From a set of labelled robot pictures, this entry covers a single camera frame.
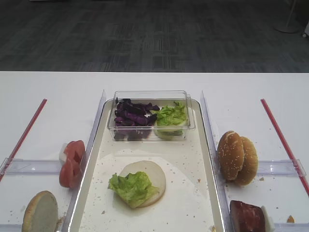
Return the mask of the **lettuce leaf on bun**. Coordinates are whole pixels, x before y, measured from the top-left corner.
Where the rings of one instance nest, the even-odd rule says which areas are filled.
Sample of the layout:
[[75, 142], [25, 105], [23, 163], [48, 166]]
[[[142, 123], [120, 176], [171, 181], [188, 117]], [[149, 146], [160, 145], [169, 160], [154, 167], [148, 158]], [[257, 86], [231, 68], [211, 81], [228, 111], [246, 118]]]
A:
[[113, 190], [132, 209], [160, 193], [160, 188], [153, 186], [149, 176], [141, 171], [125, 177], [113, 174], [108, 189]]

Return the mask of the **clear rail of tray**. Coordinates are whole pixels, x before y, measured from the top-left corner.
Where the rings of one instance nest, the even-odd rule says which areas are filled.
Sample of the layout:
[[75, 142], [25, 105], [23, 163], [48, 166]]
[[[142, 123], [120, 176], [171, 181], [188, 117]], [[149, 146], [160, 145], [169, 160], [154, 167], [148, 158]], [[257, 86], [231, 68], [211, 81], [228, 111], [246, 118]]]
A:
[[85, 154], [81, 162], [82, 177], [79, 186], [72, 192], [70, 204], [67, 209], [63, 222], [60, 223], [58, 232], [77, 232], [81, 225], [84, 207], [87, 201], [89, 188], [91, 185], [92, 174], [95, 168], [96, 159], [92, 156], [92, 151], [97, 152], [95, 148], [95, 139], [99, 129], [99, 124], [106, 101], [106, 91], [102, 92], [97, 113], [94, 119], [93, 127], [86, 146]]
[[204, 120], [204, 127], [206, 131], [206, 137], [208, 142], [212, 175], [215, 184], [216, 197], [219, 205], [220, 223], [222, 225], [223, 232], [234, 232], [232, 219], [230, 217], [230, 210], [228, 205], [227, 196], [225, 193], [225, 181], [220, 174], [220, 165], [217, 156], [216, 144], [212, 133], [211, 118], [209, 115], [209, 109], [204, 92], [201, 92], [200, 103], [202, 108], [202, 115]]

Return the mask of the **purple cabbage pieces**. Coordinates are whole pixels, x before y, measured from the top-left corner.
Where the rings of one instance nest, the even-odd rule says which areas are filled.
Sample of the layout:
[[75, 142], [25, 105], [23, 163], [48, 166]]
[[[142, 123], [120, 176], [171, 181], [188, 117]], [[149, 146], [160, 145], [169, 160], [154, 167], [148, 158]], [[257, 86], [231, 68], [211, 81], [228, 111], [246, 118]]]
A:
[[[116, 99], [115, 103], [114, 122], [117, 127], [153, 126], [157, 117], [156, 114], [152, 114], [150, 111], [160, 109], [152, 103], [133, 103], [131, 99]], [[137, 141], [147, 138], [150, 133], [151, 130], [117, 129], [114, 139], [117, 141], [124, 139]]]

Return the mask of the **clear holder rail upper right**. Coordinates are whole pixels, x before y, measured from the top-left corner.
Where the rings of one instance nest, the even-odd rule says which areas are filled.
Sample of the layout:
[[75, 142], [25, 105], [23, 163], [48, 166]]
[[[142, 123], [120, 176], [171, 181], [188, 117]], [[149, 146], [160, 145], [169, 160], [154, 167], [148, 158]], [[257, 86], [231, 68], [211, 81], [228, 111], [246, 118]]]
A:
[[299, 159], [261, 160], [258, 162], [257, 175], [305, 177], [306, 171]]

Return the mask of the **sesame bun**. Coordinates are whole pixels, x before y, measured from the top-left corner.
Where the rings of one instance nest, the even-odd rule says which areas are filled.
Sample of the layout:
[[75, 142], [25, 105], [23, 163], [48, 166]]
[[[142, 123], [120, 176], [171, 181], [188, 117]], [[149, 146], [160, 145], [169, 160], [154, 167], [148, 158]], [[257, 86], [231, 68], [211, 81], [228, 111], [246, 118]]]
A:
[[218, 144], [218, 158], [225, 180], [235, 180], [244, 163], [243, 143], [238, 133], [231, 130], [223, 134]]
[[254, 144], [247, 137], [241, 137], [244, 151], [244, 163], [238, 172], [235, 183], [240, 186], [250, 184], [256, 176], [258, 169], [258, 156]]

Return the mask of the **white pusher block meat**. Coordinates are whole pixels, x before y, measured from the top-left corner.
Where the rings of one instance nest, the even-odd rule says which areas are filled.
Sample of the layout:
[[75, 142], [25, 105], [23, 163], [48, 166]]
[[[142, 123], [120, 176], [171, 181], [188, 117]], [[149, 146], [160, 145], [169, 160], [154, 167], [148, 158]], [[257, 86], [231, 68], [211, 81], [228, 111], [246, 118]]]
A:
[[272, 217], [270, 217], [267, 213], [267, 209], [264, 205], [261, 206], [261, 209], [263, 211], [264, 214], [264, 218], [265, 218], [265, 229], [266, 232], [274, 232], [275, 231], [275, 224], [273, 222]]

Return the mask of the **clear holder rail upper left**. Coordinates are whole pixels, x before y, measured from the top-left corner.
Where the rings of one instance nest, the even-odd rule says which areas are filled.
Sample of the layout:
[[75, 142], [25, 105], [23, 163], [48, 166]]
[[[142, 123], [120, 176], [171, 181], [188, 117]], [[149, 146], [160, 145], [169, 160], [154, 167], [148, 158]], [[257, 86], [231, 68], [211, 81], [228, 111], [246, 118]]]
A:
[[1, 175], [59, 174], [62, 168], [58, 160], [31, 160], [6, 158], [0, 166]]

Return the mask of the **white metal tray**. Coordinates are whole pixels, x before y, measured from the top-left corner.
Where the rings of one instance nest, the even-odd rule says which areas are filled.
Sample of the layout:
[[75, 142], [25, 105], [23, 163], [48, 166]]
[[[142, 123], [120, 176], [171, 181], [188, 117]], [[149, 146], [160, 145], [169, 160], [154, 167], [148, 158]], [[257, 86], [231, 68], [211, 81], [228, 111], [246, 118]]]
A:
[[[185, 140], [114, 141], [107, 124], [106, 101], [85, 171], [71, 232], [222, 232], [211, 160], [200, 106], [192, 102], [196, 128]], [[112, 190], [109, 179], [133, 162], [148, 160], [164, 171], [163, 197], [151, 206], [130, 209]]]

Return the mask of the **bottom bun slice on tray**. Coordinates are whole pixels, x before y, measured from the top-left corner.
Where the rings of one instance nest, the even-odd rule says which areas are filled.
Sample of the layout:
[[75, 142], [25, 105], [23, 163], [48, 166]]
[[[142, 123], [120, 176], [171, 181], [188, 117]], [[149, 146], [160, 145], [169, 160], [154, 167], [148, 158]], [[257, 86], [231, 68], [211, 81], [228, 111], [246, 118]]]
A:
[[130, 163], [123, 168], [119, 176], [125, 177], [127, 174], [132, 173], [135, 174], [136, 172], [141, 171], [145, 172], [152, 183], [153, 186], [160, 188], [160, 193], [152, 197], [150, 200], [147, 200], [141, 206], [137, 208], [147, 207], [155, 202], [157, 202], [164, 194], [166, 189], [166, 176], [162, 168], [153, 161], [137, 161], [134, 163]]

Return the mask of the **clear rail right of tray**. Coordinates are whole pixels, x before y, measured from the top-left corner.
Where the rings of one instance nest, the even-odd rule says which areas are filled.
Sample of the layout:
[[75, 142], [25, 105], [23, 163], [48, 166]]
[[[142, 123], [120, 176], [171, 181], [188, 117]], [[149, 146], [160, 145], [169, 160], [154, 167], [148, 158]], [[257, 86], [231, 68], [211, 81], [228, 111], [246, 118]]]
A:
[[223, 232], [234, 232], [232, 219], [230, 217], [230, 210], [228, 205], [227, 196], [225, 193], [225, 181], [220, 174], [220, 165], [217, 156], [216, 144], [212, 133], [211, 118], [209, 115], [209, 109], [204, 92], [201, 92], [200, 103], [202, 108], [202, 115], [204, 120], [204, 127], [206, 131], [206, 137], [208, 142], [212, 175], [215, 184], [216, 197], [219, 205], [220, 223], [222, 225]]

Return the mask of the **clear holder rail lower right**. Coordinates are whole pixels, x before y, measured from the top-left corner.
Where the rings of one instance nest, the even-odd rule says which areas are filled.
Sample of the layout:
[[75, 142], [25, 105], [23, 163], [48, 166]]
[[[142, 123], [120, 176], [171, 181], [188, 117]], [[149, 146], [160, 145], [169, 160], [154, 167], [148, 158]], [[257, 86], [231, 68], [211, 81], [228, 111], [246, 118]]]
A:
[[275, 223], [275, 232], [309, 232], [308, 223]]

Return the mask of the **clear holder rail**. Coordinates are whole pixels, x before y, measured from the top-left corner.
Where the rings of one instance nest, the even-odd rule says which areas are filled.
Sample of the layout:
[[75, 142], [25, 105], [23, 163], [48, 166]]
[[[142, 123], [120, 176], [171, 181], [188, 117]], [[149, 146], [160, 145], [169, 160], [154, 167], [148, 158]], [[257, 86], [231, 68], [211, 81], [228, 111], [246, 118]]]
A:
[[261, 160], [258, 162], [257, 175], [305, 177], [306, 171], [299, 159]]
[[275, 232], [309, 232], [308, 223], [275, 223]]
[[1, 175], [59, 174], [62, 168], [58, 160], [31, 160], [6, 158], [0, 166]]
[[21, 232], [22, 225], [20, 224], [1, 224], [0, 232]]

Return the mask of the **clear plastic container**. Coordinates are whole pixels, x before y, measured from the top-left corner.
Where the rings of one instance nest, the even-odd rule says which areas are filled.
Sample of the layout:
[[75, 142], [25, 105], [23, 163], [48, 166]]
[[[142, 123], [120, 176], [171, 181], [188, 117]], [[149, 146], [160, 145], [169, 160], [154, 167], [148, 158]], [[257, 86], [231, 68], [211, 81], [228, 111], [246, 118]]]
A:
[[195, 129], [184, 90], [116, 91], [107, 127], [116, 141], [185, 140]]

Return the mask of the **red strip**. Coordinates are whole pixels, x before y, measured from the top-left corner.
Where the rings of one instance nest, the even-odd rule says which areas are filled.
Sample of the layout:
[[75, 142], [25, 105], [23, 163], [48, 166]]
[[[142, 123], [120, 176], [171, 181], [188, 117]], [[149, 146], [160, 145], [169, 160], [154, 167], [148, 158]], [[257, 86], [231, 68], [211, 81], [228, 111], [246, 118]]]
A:
[[302, 185], [303, 185], [303, 187], [304, 187], [304, 189], [305, 189], [305, 191], [308, 195], [309, 194], [309, 184], [308, 184], [308, 182], [305, 178], [305, 175], [302, 174], [302, 172], [301, 172], [300, 164], [297, 164], [297, 160], [296, 160], [292, 150], [290, 149], [290, 147], [289, 147], [279, 125], [277, 124], [276, 119], [275, 119], [274, 115], [272, 114], [271, 109], [269, 108], [266, 100], [261, 99], [260, 101], [261, 101], [261, 103], [262, 103], [262, 105], [263, 105], [263, 107], [264, 107], [264, 109], [265, 109], [265, 111], [266, 111], [266, 113], [267, 113], [267, 115], [268, 115], [268, 117], [269, 117], [269, 119], [270, 119], [270, 121], [271, 121], [271, 123], [272, 123], [272, 125], [273, 125], [273, 127], [274, 127], [274, 129], [275, 129], [275, 131], [276, 131], [286, 153], [287, 153], [287, 155], [288, 155], [288, 157], [292, 161], [293, 166], [295, 167], [295, 169], [297, 171], [298, 177], [299, 177], [299, 179], [300, 179], [300, 181], [301, 181], [301, 183], [302, 183]]
[[22, 133], [21, 137], [19, 138], [17, 144], [15, 145], [13, 151], [11, 152], [10, 156], [2, 163], [0, 169], [0, 180], [3, 179], [5, 175], [6, 169], [9, 167], [13, 159], [15, 158], [19, 148], [21, 147], [22, 143], [24, 142], [26, 136], [28, 135], [29, 131], [31, 130], [32, 126], [34, 125], [36, 119], [40, 115], [41, 111], [43, 110], [44, 106], [46, 105], [47, 99], [43, 99], [41, 104], [39, 105], [38, 109], [36, 110], [35, 114], [31, 118], [30, 122], [28, 123], [27, 127], [25, 128], [24, 132]]

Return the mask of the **red strip left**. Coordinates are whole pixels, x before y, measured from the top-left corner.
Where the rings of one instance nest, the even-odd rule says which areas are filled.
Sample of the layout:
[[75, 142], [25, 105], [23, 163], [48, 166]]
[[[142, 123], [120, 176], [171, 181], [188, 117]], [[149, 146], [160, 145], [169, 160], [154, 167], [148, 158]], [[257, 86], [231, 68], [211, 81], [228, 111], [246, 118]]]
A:
[[19, 138], [17, 144], [15, 145], [13, 151], [11, 152], [10, 156], [2, 163], [0, 169], [0, 180], [3, 179], [5, 175], [6, 169], [9, 167], [13, 159], [15, 158], [19, 148], [21, 147], [22, 143], [24, 142], [26, 136], [28, 135], [29, 131], [31, 130], [32, 126], [34, 125], [36, 119], [40, 115], [41, 111], [43, 110], [44, 106], [46, 105], [47, 99], [43, 99], [41, 104], [39, 105], [38, 109], [36, 110], [35, 114], [31, 118], [30, 122], [28, 123], [27, 127], [25, 128], [24, 132], [22, 133], [21, 137]]

